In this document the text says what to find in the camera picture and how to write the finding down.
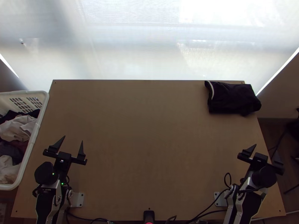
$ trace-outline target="white laundry basket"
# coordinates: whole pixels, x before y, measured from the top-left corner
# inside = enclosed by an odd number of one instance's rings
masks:
[[[20,184],[35,143],[37,133],[40,129],[40,124],[48,101],[49,94],[45,91],[13,91],[0,93],[0,114],[2,116],[6,115],[9,110],[28,113],[36,109],[40,109],[40,113],[29,139],[16,181],[13,184],[0,184],[0,190],[12,190]]]

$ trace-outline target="folded black clothing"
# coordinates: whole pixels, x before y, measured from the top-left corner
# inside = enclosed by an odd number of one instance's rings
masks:
[[[239,113],[246,116],[262,106],[250,84],[205,81],[204,85],[209,90],[210,113]]]
[[[10,121],[18,115],[29,115],[31,117],[37,118],[39,113],[40,113],[40,109],[36,109],[29,113],[14,112],[14,111],[9,110],[6,115],[4,115],[2,118],[0,118],[0,124],[3,124],[5,121]]]

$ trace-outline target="wall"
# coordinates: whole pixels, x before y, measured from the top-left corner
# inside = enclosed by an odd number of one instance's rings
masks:
[[[0,92],[27,90],[20,79],[0,60]]]
[[[297,118],[299,107],[299,54],[258,95],[259,118]]]

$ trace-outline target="cable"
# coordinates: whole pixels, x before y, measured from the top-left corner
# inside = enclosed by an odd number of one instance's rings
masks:
[[[78,217],[78,216],[75,216],[73,215],[72,213],[69,212],[69,209],[68,208],[65,212],[67,215],[70,215],[74,218],[77,218],[77,219],[80,219],[80,220],[85,220],[85,221],[91,221],[91,223],[97,221],[97,222],[110,222],[109,220],[105,219],[105,218],[95,218],[95,219],[89,219],[89,218],[82,218],[82,217]]]
[[[277,144],[276,144],[276,146],[275,146],[275,150],[274,150],[272,156],[270,157],[270,159],[272,159],[273,156],[275,155],[275,153],[276,153],[276,151],[278,150],[278,147],[279,147],[279,145],[280,145],[280,142],[281,142],[281,140],[283,139],[283,137],[285,136],[286,133],[287,133],[287,130],[284,130],[284,132],[283,132],[283,133],[281,134],[281,136],[279,137],[278,142],[277,142]]]
[[[207,212],[207,213],[205,213],[205,214],[199,216],[197,219],[200,219],[200,218],[202,218],[202,217],[204,217],[204,216],[206,216],[206,215],[212,214],[212,213],[216,213],[216,212],[226,212],[226,211],[227,211],[227,209],[223,209],[223,210],[215,210],[215,211]]]
[[[298,111],[298,117],[297,117],[297,120],[299,120],[299,108],[297,108],[296,110]],[[287,129],[285,129],[285,130],[283,131],[283,133],[281,134],[281,136],[280,136],[279,139],[278,139],[277,144],[276,144],[274,147],[272,147],[272,148],[270,148],[270,149],[268,150],[268,151],[270,151],[270,150],[272,150],[272,149],[275,149],[275,150],[274,150],[274,153],[272,154],[272,156],[270,157],[270,159],[272,159],[273,156],[275,155],[276,151],[278,150],[279,144],[280,144],[281,140],[283,139],[283,137],[285,136],[286,133],[287,133]]]
[[[229,176],[229,185],[226,183],[226,176]],[[231,185],[231,174],[229,172],[227,172],[225,175],[224,175],[224,184],[225,186],[227,186],[228,188],[230,188],[230,185]]]
[[[210,207],[212,207],[212,205],[218,200],[218,198],[220,197],[220,195],[223,194],[223,192],[226,191],[226,190],[229,190],[229,188],[228,188],[228,189],[224,189],[223,191],[221,191],[220,194],[217,196],[217,198],[212,202],[212,204],[210,204],[205,210],[203,210],[201,213],[199,213],[199,214],[198,214],[197,216],[195,216],[193,219],[187,221],[186,224],[189,224],[189,223],[191,223],[191,222],[193,222],[193,221],[199,219],[198,217],[199,217],[202,213],[204,213],[205,211],[207,211]]]
[[[67,224],[70,224],[70,221],[68,220],[68,213],[66,212],[66,214],[65,214],[65,218],[66,218],[66,220],[67,220]]]
[[[172,219],[173,219],[173,221],[175,221],[176,220],[176,215],[171,216],[169,219],[167,219],[166,222],[165,222],[165,224],[168,224],[169,221],[172,220]]]
[[[109,223],[109,221],[105,218],[95,218],[94,220],[91,221],[90,224],[92,224],[93,222],[106,222],[106,223]]]

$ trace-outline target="table surface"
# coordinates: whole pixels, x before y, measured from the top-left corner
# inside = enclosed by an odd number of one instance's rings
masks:
[[[150,208],[156,220],[191,219],[226,188],[226,172],[233,183],[244,177],[242,149],[257,143],[255,151],[268,155],[255,114],[211,115],[207,98],[204,81],[54,80],[12,217],[36,217],[34,171],[54,163],[43,150],[66,135],[60,150],[76,156],[83,140],[88,159],[69,171],[74,191],[85,193],[74,214],[142,220]],[[275,184],[257,216],[285,214]]]

